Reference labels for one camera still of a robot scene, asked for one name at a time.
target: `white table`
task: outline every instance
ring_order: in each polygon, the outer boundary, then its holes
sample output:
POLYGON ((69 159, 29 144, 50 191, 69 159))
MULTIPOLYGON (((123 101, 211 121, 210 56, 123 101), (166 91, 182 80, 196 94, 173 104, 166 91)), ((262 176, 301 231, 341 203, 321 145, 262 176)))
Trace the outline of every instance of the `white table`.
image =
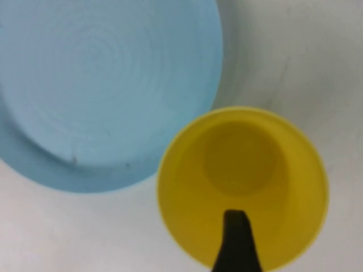
MULTIPOLYGON (((281 271, 363 268, 363 2, 219 0, 226 48, 216 107, 275 111, 315 143, 330 178, 322 233, 281 271)), ((1 272, 208 271, 167 233, 155 177, 79 195, 0 163, 1 272)))

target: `white surface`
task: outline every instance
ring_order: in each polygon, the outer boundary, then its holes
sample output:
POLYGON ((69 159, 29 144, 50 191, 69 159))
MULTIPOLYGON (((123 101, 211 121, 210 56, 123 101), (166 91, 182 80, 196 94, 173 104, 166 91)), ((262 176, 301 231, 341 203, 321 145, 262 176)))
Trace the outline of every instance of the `white surface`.
MULTIPOLYGON (((313 140, 330 177, 326 224, 281 271, 363 267, 363 3, 220 0, 231 88, 216 106, 257 105, 313 140), (226 11, 233 18, 226 20, 226 11)), ((166 232, 155 180, 100 195, 58 192, 0 165, 1 272, 208 271, 166 232)))

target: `tabletop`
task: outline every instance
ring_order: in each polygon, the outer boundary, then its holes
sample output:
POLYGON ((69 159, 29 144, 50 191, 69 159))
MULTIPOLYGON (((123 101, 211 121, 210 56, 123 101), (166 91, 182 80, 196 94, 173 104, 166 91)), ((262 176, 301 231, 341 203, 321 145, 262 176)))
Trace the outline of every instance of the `tabletop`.
MULTIPOLYGON (((327 168, 330 205, 311 248, 280 271, 363 266, 363 2, 218 0, 225 63, 215 108, 295 123, 327 168)), ((103 194, 50 189, 0 162, 0 271, 208 271, 168 234, 155 176, 103 194)))

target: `blue bowl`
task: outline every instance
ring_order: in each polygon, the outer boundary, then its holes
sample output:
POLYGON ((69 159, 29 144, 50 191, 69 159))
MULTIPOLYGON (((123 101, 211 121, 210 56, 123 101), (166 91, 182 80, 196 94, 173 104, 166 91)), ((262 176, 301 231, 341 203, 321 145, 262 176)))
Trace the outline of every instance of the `blue bowl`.
POLYGON ((29 179, 104 192, 152 175, 214 100, 214 0, 4 0, 0 158, 29 179))

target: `cup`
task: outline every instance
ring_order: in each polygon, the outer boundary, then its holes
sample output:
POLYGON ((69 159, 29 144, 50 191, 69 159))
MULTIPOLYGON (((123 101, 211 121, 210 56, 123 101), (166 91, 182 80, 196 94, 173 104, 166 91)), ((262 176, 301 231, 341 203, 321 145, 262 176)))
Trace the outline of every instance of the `cup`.
POLYGON ((246 213, 268 271, 309 247, 328 207, 327 176, 312 143, 282 117, 248 107, 211 111, 185 127, 164 154, 157 190, 170 234, 209 267, 227 210, 246 213))

